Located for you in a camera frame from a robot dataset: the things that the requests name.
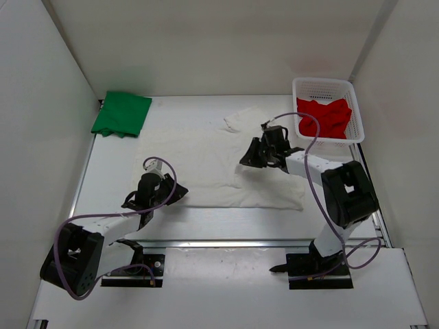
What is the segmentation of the white t shirt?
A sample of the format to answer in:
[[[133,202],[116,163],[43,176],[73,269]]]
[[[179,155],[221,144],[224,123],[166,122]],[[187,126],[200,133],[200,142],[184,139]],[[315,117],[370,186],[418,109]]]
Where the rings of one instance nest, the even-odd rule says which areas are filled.
[[[251,140],[262,134],[268,112],[251,107],[224,118],[222,127],[148,128],[141,132],[131,188],[144,174],[143,161],[157,156],[175,169],[188,189],[180,206],[201,208],[278,208],[303,210],[305,185],[279,169],[239,163]]]

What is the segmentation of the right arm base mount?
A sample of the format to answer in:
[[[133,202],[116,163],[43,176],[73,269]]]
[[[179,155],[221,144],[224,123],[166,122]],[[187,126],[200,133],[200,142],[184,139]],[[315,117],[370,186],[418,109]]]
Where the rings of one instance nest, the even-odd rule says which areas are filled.
[[[289,290],[352,289],[353,281],[342,252],[322,257],[311,242],[307,253],[288,253],[286,263],[275,265],[272,273],[287,273]]]

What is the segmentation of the red t shirt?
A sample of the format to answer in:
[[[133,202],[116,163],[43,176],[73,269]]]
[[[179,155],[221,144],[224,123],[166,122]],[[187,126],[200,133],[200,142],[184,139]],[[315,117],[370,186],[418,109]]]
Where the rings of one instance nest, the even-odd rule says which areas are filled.
[[[351,119],[352,110],[345,99],[338,99],[328,104],[318,103],[316,100],[307,101],[296,99],[297,112],[314,117],[320,126],[320,138],[345,139],[345,130]],[[314,137],[317,132],[316,122],[308,117],[301,116],[298,124],[299,132],[304,136]]]

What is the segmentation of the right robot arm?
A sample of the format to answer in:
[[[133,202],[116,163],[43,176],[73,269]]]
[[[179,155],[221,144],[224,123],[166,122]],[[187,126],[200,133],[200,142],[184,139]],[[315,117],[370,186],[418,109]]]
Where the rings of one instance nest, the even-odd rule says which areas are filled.
[[[314,198],[326,221],[324,229],[300,260],[271,269],[274,273],[288,271],[299,280],[318,278],[346,264],[347,240],[379,205],[372,183],[359,162],[336,162],[313,156],[308,148],[291,147],[287,137],[287,128],[264,125],[262,137],[252,139],[239,162],[247,167],[277,168],[298,175],[307,179],[311,190],[322,187],[324,198],[317,195]]]

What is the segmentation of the aluminium table rail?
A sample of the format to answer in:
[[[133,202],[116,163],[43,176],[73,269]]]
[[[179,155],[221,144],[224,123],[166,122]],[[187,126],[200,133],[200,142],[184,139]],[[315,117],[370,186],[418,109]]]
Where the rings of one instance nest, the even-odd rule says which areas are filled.
[[[145,248],[308,248],[310,240],[307,239],[210,239],[210,240],[134,240]]]

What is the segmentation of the green t shirt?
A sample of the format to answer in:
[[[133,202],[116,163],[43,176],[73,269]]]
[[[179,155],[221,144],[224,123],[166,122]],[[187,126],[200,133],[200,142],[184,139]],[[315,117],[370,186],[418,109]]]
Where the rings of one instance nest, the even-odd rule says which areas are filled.
[[[152,98],[120,91],[108,91],[91,128],[92,134],[137,138],[141,133]]]

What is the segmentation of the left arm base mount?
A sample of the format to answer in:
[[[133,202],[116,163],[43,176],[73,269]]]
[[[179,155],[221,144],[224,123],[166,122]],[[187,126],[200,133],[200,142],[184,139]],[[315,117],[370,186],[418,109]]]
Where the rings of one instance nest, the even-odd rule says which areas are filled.
[[[119,239],[109,246],[104,264],[109,272],[101,286],[112,288],[161,288],[165,272],[165,251],[154,251],[139,242]]]

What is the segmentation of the white plastic basket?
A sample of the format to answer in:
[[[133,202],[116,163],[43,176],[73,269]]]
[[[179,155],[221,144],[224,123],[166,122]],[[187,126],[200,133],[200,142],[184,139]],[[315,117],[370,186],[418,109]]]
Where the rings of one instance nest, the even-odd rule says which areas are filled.
[[[350,82],[330,78],[297,77],[292,82],[292,95],[294,112],[297,112],[297,98],[307,101],[316,100],[321,104],[328,104],[338,99],[345,99],[348,103],[348,107],[352,110],[351,119],[345,130],[346,138],[333,139],[318,137],[318,145],[337,145],[344,147],[360,143],[364,140],[364,129],[361,121],[359,106],[353,85]],[[301,116],[308,116],[316,122],[316,133],[319,133],[320,131],[319,123],[311,115],[301,112],[299,113],[300,115],[294,119],[296,134],[301,139],[311,140],[313,137],[304,136],[299,132],[298,124],[301,120]]]

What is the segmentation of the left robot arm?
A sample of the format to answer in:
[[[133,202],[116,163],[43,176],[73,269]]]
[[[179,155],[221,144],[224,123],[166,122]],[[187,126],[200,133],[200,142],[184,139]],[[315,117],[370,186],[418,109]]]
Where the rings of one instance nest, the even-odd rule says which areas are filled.
[[[40,269],[40,278],[72,292],[79,300],[96,281],[113,271],[148,273],[143,248],[126,235],[142,230],[154,210],[180,201],[188,189],[170,174],[145,173],[122,203],[123,214],[78,217],[60,228]]]

